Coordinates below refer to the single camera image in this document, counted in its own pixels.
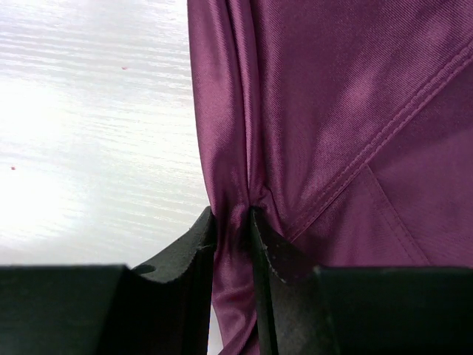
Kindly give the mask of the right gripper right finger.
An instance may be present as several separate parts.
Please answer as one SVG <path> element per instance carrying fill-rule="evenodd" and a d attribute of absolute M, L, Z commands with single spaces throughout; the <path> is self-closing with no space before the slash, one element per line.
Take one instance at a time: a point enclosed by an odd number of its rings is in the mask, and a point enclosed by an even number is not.
<path fill-rule="evenodd" d="M 470 354 L 472 270 L 318 266 L 249 214 L 262 354 Z"/>

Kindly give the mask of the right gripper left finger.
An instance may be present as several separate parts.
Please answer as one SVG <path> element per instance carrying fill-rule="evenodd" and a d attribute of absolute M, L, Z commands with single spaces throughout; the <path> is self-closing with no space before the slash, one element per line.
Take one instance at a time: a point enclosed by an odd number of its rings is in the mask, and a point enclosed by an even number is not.
<path fill-rule="evenodd" d="M 205 354 L 215 219 L 140 265 L 2 266 L 3 354 Z"/>

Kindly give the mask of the purple cloth napkin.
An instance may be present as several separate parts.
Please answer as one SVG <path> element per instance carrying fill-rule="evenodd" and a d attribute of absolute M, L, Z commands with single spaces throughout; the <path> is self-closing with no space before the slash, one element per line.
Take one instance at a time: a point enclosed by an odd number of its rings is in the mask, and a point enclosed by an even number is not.
<path fill-rule="evenodd" d="M 472 265 L 470 1 L 190 1 L 224 354 L 258 354 L 260 208 L 323 266 Z"/>

